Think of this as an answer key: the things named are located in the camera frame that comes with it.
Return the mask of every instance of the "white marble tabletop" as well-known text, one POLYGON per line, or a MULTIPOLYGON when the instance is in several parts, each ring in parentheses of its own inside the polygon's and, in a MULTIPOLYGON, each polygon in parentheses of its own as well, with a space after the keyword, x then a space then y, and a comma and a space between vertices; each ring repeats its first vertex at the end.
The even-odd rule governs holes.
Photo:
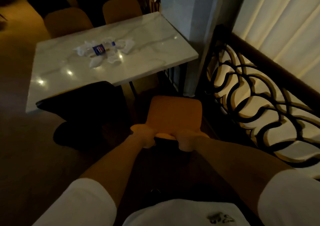
POLYGON ((122 22, 39 42, 36 46, 26 112, 37 110, 39 100, 98 81, 115 86, 154 74, 198 58, 197 52, 159 13, 154 12, 122 22), (103 38, 132 39, 128 54, 106 59, 90 68, 90 57, 78 56, 73 49, 84 41, 103 38))

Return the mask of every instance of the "forearm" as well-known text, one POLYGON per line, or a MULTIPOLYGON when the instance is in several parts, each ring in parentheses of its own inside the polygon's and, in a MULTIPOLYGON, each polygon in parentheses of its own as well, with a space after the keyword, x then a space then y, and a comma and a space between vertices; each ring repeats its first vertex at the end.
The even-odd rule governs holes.
POLYGON ((80 178, 99 182, 119 206, 134 161, 143 147, 138 136, 130 135, 122 144, 103 156, 87 169, 80 178))
POLYGON ((205 137, 194 138, 195 149, 233 187, 256 214, 259 196, 278 172, 292 169, 281 160, 255 148, 205 137))

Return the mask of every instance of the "person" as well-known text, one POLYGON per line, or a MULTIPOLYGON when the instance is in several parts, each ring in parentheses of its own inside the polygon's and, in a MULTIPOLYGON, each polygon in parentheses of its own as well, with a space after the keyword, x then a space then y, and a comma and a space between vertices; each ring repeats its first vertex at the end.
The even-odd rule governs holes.
MULTIPOLYGON (((134 161, 142 148, 154 145, 156 133, 143 126, 128 136, 71 183, 34 226, 113 225, 134 161)), ((173 135, 180 150, 202 155, 265 226, 319 225, 320 182, 255 148, 189 130, 173 135)), ((123 225, 249 223, 232 203, 174 199, 134 212, 123 225)))

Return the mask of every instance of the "background table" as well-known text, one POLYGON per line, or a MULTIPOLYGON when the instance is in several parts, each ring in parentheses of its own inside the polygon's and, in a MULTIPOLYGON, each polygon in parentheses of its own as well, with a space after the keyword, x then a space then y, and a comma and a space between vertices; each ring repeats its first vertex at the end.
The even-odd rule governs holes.
POLYGON ((117 86, 196 58, 197 52, 159 12, 39 42, 26 112, 37 110, 39 100, 67 90, 98 81, 117 86), (101 43, 107 37, 133 39, 135 45, 128 55, 118 52, 121 61, 105 59, 97 68, 89 67, 89 57, 73 51, 84 41, 101 43))

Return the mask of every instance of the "white sleeve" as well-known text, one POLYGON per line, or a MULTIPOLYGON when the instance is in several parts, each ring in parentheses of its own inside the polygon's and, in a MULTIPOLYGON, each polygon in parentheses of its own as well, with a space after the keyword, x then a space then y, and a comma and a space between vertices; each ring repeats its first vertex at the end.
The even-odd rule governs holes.
POLYGON ((258 214, 265 226, 318 226, 320 182, 293 169, 279 172, 263 190, 258 214))
POLYGON ((71 183, 33 225, 112 226, 116 213, 117 208, 106 189, 92 179, 81 178, 71 183))

